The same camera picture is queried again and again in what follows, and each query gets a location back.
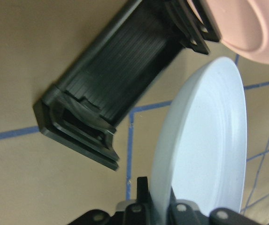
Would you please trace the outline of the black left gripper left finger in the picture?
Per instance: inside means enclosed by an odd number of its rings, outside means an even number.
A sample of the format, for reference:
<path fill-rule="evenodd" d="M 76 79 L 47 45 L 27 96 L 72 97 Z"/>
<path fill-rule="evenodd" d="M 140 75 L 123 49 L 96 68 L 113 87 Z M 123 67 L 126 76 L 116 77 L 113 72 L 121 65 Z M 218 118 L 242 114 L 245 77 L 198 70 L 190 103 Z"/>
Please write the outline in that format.
<path fill-rule="evenodd" d="M 114 215 L 100 209 L 87 211 L 70 222 L 71 225 L 161 225 L 156 216 L 148 188 L 148 178 L 137 178 L 136 200 L 126 201 L 123 209 Z"/>

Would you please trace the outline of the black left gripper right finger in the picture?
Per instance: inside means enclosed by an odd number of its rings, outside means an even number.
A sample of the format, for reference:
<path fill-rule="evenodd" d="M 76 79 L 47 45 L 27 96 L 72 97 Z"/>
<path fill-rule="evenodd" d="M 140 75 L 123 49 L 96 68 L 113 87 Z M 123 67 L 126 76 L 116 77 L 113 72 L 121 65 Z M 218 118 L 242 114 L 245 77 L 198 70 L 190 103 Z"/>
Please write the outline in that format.
<path fill-rule="evenodd" d="M 208 216 L 201 213 L 194 202 L 178 200 L 170 189 L 168 206 L 169 225 L 257 225 L 258 222 L 228 208 L 216 208 Z"/>

